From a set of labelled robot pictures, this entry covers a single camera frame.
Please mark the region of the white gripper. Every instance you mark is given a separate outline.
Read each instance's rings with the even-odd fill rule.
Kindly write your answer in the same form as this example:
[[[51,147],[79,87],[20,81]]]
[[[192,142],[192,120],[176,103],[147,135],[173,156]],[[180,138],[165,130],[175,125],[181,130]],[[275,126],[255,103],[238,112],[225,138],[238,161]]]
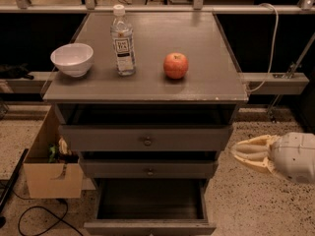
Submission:
[[[315,135],[311,133],[287,133],[263,135],[236,143],[230,149],[233,157],[242,165],[260,172],[271,173],[273,166],[282,176],[294,183],[315,183]]]

